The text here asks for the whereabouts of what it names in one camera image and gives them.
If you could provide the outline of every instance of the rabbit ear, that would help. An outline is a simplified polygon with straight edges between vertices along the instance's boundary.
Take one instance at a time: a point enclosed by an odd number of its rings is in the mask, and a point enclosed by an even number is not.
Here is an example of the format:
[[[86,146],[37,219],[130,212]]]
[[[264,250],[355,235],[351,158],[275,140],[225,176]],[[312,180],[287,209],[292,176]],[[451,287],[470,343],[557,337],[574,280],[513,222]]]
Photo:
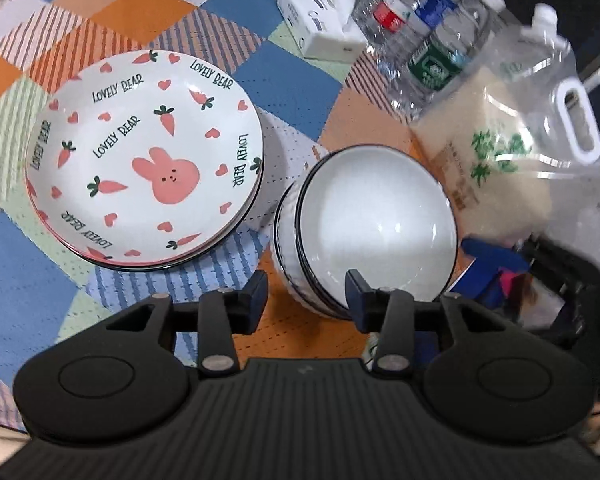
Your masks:
[[[134,171],[142,178],[147,180],[154,179],[155,166],[152,162],[149,162],[145,158],[137,157],[131,161],[131,167]]]
[[[165,152],[162,148],[151,148],[149,156],[153,159],[156,166],[170,166],[173,162],[169,153]]]

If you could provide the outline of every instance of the ribbed black surface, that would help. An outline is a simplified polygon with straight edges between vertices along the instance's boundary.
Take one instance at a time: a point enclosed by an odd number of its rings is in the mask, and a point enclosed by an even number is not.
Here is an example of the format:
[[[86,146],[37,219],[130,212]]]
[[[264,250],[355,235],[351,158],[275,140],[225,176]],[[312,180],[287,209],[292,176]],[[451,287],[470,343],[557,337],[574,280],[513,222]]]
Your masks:
[[[596,480],[600,461],[571,439],[474,442],[357,359],[252,359],[238,376],[203,382],[145,436],[101,449],[34,441],[0,471],[13,480]]]

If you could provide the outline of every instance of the tissue box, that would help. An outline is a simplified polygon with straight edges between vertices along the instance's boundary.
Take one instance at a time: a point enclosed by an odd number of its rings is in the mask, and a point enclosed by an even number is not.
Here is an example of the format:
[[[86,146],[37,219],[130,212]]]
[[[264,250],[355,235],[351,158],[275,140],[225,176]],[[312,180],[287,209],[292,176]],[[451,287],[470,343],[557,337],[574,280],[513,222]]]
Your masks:
[[[352,3],[350,9],[337,9],[341,1],[342,6],[349,5],[348,0],[278,0],[304,57],[353,63],[365,49],[364,34],[348,20]]]

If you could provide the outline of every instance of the patchwork tablecloth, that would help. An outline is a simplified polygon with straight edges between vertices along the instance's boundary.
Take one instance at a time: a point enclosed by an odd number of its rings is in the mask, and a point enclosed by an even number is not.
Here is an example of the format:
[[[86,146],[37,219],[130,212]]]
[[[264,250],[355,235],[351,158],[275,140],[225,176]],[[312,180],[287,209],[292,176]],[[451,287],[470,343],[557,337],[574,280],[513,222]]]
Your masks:
[[[177,269],[128,273],[87,263],[38,221],[22,177],[36,115],[73,74],[107,56],[143,48],[192,54],[219,66],[258,107],[266,152],[262,190],[248,218],[220,246]],[[275,0],[8,0],[0,4],[0,424],[21,424],[10,394],[26,359],[155,291],[193,300],[242,286],[270,270],[260,329],[236,336],[253,355],[360,355],[351,323],[319,319],[295,304],[267,251],[282,192],[329,150],[378,142],[412,150],[386,100],[386,81],[362,56],[348,64],[303,60]],[[196,334],[176,354],[196,357]]]

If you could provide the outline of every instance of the white plate with rabbit print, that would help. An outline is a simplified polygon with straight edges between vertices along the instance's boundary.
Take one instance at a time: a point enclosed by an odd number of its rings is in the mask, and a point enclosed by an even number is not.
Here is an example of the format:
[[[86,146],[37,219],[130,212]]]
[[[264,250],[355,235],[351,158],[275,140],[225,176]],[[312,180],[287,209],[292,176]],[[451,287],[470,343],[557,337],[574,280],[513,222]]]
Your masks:
[[[193,56],[128,52],[73,76],[26,151],[29,198],[73,252],[154,267],[209,248],[244,215],[262,130],[231,76]]]

